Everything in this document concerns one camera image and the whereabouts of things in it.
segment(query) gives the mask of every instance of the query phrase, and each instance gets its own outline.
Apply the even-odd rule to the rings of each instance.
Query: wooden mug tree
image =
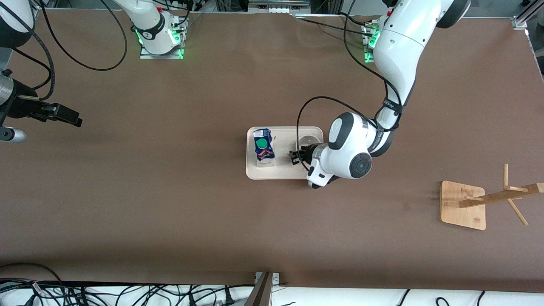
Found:
[[[440,186],[440,220],[473,229],[485,230],[485,205],[508,201],[523,225],[529,225],[513,200],[544,193],[544,183],[523,187],[508,185],[508,164],[504,164],[503,191],[485,194],[481,187],[442,181]]]

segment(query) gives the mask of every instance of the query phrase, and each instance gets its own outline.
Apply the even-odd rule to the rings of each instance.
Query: green cap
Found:
[[[259,149],[266,149],[266,147],[268,147],[268,142],[266,139],[261,138],[257,140],[257,146],[259,147]]]

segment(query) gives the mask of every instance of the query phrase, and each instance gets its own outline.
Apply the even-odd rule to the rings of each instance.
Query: wooden base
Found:
[[[481,187],[442,181],[440,185],[440,220],[462,227],[485,230],[485,205],[458,208],[458,201],[465,197],[480,197],[485,194]]]

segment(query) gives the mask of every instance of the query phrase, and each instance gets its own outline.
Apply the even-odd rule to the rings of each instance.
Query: brown tabletop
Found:
[[[84,121],[7,120],[28,141],[0,144],[1,262],[40,262],[66,280],[236,284],[279,271],[294,286],[543,289],[544,198],[517,202],[528,227],[507,203],[488,206],[485,231],[438,215],[442,180],[498,191],[509,163],[512,185],[544,181],[544,86],[508,19],[437,29],[391,149],[367,177],[313,190],[248,179],[245,135],[294,125],[316,95],[374,114],[383,83],[348,56],[341,31],[284,14],[207,14],[183,60],[140,60],[118,15],[129,50],[108,72],[69,60],[38,21],[57,73],[49,101]],[[107,11],[50,18],[81,61],[104,68],[122,55]],[[35,41],[22,50],[45,60]],[[45,78],[18,54],[9,67],[29,85]],[[344,111],[317,101],[301,123],[327,133]]]

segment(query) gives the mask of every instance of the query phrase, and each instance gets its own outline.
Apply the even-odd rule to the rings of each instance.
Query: plastic tray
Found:
[[[276,154],[276,165],[258,167],[253,131],[268,128],[272,135],[272,148]],[[316,126],[299,126],[299,137],[312,135],[323,142],[323,131]],[[254,126],[248,130],[246,141],[245,173],[252,180],[305,180],[306,170],[302,165],[293,165],[289,151],[295,150],[295,126]]]

